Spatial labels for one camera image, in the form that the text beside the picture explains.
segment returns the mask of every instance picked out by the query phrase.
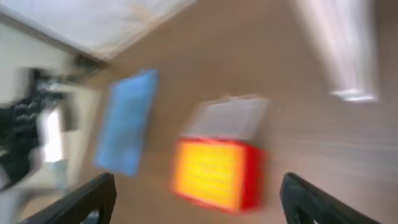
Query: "blue cloth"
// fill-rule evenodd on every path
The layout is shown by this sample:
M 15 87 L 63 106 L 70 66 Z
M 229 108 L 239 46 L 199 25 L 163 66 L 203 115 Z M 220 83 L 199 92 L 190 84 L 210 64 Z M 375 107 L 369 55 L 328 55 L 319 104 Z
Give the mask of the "blue cloth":
M 143 70 L 111 87 L 94 161 L 97 167 L 129 176 L 137 174 L 158 82 L 157 70 Z

